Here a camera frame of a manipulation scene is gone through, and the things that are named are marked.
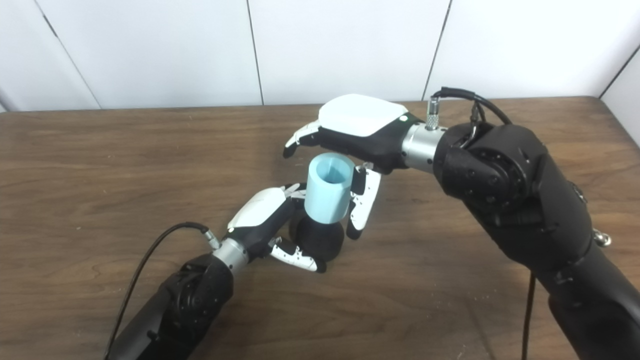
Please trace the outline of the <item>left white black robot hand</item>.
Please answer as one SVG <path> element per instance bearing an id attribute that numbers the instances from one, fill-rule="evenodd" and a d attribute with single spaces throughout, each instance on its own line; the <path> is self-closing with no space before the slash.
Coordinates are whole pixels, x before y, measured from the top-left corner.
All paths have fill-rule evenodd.
<path id="1" fill-rule="evenodd" d="M 254 194 L 229 221 L 227 232 L 213 255 L 234 276 L 255 259 L 268 256 L 304 271 L 325 273 L 326 262 L 278 235 L 295 211 L 302 209 L 306 187 L 305 182 L 292 183 L 268 187 Z"/>

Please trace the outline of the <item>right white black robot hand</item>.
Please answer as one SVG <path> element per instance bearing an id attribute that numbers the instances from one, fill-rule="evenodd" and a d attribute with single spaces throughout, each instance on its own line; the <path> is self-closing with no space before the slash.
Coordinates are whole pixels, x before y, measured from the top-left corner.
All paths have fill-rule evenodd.
<path id="1" fill-rule="evenodd" d="M 294 132 L 285 142 L 283 157 L 292 157 L 300 146 L 320 146 L 363 162 L 353 171 L 346 230 L 350 239 L 357 240 L 370 218 L 382 177 L 407 168 L 403 144 L 411 131 L 424 125 L 404 105 L 342 95 L 322 105 L 316 120 Z"/>

